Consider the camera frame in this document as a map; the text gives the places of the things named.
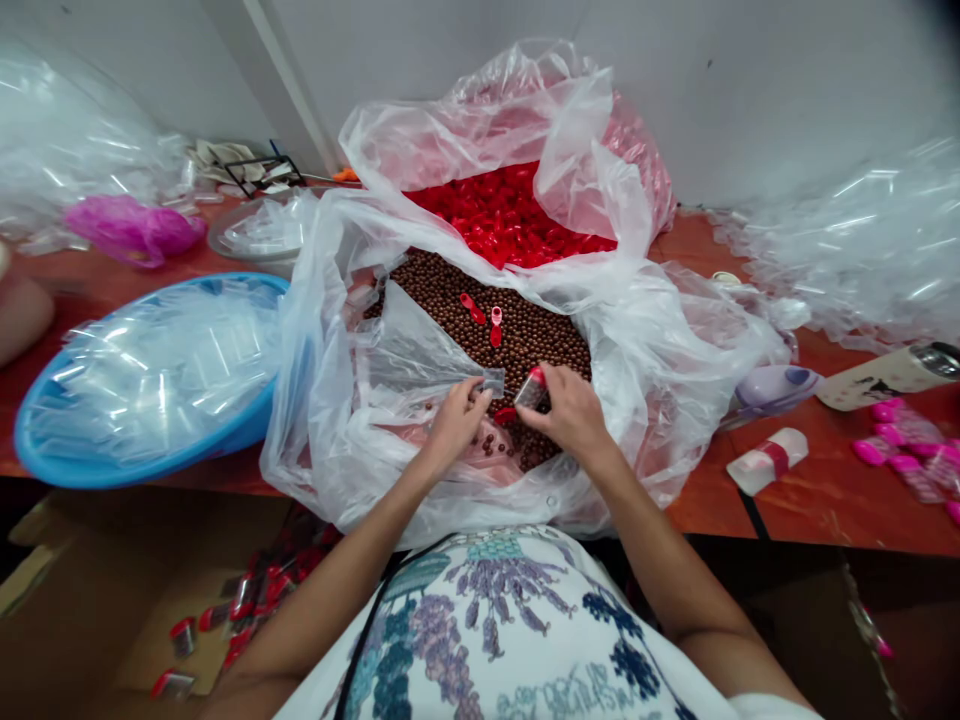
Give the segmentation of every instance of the red table surface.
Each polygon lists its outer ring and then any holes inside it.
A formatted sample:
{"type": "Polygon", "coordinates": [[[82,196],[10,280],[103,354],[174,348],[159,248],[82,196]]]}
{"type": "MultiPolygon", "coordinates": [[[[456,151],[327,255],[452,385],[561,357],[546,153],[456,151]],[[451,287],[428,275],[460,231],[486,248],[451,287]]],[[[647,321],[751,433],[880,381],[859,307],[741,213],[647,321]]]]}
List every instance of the red table surface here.
{"type": "MultiPolygon", "coordinates": [[[[204,207],[208,220],[229,207],[204,207]]],[[[746,280],[742,260],[713,242],[705,217],[679,216],[674,229],[661,235],[650,250],[657,262],[676,260],[702,275],[717,270],[746,280]]],[[[48,291],[57,316],[47,334],[2,371],[0,383],[0,475],[26,476],[13,448],[17,408],[40,369],[56,354],[61,337],[71,327],[99,318],[136,298],[166,285],[216,272],[249,269],[198,245],[158,270],[129,268],[95,251],[56,253],[19,258],[19,267],[48,291]]],[[[822,335],[798,333],[800,363],[829,375],[872,356],[844,350],[822,335]]],[[[960,436],[957,406],[960,387],[944,387],[911,398],[948,435],[960,436]]],[[[733,481],[724,467],[737,455],[784,426],[803,431],[810,457],[779,483],[757,496],[756,504],[770,537],[810,543],[886,548],[960,556],[960,529],[939,506],[923,506],[885,468],[869,468],[849,451],[852,439],[866,437],[866,411],[837,413],[811,400],[781,418],[763,420],[732,433],[717,435],[703,461],[690,475],[668,514],[684,532],[757,537],[733,481]]],[[[200,463],[160,484],[225,492],[277,494],[261,477],[260,447],[200,463]]]]}

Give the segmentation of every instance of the blue plastic basin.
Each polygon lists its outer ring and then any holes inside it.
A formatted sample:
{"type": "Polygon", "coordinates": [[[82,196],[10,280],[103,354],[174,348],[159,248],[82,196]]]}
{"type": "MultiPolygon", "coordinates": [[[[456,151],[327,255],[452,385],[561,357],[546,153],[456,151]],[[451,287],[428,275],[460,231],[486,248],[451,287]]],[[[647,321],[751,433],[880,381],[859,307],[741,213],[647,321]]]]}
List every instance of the blue plastic basin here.
{"type": "MultiPolygon", "coordinates": [[[[182,285],[204,285],[208,289],[219,293],[223,280],[259,281],[262,285],[275,291],[277,297],[284,295],[290,283],[283,278],[263,273],[222,273],[187,280],[179,285],[171,285],[157,292],[145,295],[124,308],[133,307],[141,303],[155,303],[156,298],[170,288],[182,285]]],[[[122,312],[124,308],[111,313],[107,317],[122,312]]],[[[208,435],[193,445],[167,457],[158,458],[139,465],[119,466],[116,463],[91,459],[89,462],[78,461],[74,458],[61,458],[43,455],[37,452],[37,447],[44,438],[35,437],[27,427],[28,408],[46,396],[57,396],[62,393],[60,385],[51,380],[51,376],[67,367],[71,363],[70,357],[60,352],[43,369],[30,387],[27,396],[17,412],[16,429],[14,432],[17,457],[21,464],[38,480],[58,487],[80,490],[106,490],[109,488],[138,485],[140,483],[157,480],[172,475],[194,463],[221,455],[242,450],[266,437],[267,425],[270,422],[270,412],[273,409],[273,388],[276,378],[273,378],[260,391],[253,401],[247,405],[233,420],[222,426],[216,432],[208,435]]]]}

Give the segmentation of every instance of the thermos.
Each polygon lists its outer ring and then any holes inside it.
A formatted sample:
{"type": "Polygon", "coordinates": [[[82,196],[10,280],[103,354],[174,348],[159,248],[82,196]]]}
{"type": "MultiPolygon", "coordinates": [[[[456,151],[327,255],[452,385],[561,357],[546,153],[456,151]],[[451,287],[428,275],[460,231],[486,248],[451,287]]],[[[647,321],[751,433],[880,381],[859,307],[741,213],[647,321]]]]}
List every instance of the thermos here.
{"type": "Polygon", "coordinates": [[[834,410],[856,410],[960,380],[960,349],[912,345],[827,378],[817,397],[834,410]]]}

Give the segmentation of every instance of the floral shirt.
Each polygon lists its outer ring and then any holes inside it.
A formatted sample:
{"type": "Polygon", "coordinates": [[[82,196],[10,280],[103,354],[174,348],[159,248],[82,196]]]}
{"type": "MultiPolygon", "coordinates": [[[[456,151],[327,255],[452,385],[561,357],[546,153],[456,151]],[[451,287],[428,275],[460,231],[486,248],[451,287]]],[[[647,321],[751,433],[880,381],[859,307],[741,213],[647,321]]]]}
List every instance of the floral shirt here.
{"type": "MultiPolygon", "coordinates": [[[[333,717],[372,606],[276,720],[333,717]]],[[[360,653],[350,720],[819,717],[770,695],[725,699],[579,543],[543,525],[457,535],[403,567],[360,653]]]]}

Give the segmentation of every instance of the right hand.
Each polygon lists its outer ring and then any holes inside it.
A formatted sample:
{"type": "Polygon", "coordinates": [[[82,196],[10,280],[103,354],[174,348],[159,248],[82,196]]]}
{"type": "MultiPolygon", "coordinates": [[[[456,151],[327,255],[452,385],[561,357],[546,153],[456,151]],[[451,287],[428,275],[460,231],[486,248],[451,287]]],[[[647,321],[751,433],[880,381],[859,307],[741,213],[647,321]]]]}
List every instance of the right hand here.
{"type": "Polygon", "coordinates": [[[544,415],[518,405],[520,419],[553,440],[581,465],[595,454],[618,451],[603,423],[600,399],[590,383],[565,365],[554,367],[543,362],[540,369],[547,379],[550,412],[544,415]]]}

